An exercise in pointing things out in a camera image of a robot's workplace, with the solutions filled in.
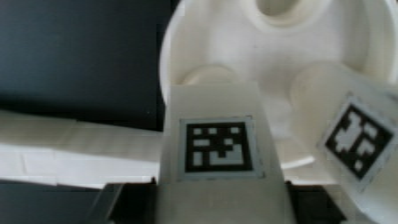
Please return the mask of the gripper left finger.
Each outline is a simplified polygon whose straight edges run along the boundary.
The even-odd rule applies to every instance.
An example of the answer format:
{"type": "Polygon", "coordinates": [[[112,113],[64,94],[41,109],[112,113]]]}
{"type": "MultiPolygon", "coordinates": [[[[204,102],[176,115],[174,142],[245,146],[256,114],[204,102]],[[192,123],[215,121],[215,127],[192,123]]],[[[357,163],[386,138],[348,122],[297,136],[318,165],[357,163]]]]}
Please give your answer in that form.
{"type": "Polygon", "coordinates": [[[100,191],[85,224],[155,224],[156,184],[114,183],[100,191]]]}

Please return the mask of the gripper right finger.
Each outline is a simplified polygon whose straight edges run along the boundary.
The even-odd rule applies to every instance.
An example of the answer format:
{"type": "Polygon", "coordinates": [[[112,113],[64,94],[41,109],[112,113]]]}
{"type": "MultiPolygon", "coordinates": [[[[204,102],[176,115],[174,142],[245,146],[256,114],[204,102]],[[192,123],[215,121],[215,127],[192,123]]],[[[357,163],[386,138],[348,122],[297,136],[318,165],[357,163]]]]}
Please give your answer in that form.
{"type": "Polygon", "coordinates": [[[320,185],[286,182],[297,224],[341,224],[346,216],[320,185]]]}

